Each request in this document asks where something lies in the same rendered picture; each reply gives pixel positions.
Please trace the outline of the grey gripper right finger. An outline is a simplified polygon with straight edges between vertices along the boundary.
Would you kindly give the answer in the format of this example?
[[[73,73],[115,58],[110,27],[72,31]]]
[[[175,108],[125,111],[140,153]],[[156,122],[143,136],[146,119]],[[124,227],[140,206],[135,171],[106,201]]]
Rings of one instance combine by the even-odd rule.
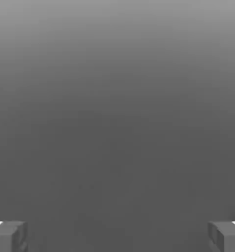
[[[235,252],[235,221],[209,221],[207,232],[211,252]]]

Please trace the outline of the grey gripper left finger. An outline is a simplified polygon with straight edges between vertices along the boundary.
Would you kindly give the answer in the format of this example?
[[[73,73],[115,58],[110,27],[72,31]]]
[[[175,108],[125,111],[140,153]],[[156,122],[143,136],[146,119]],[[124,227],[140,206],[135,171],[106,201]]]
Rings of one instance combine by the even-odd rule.
[[[29,252],[27,222],[0,221],[0,252]]]

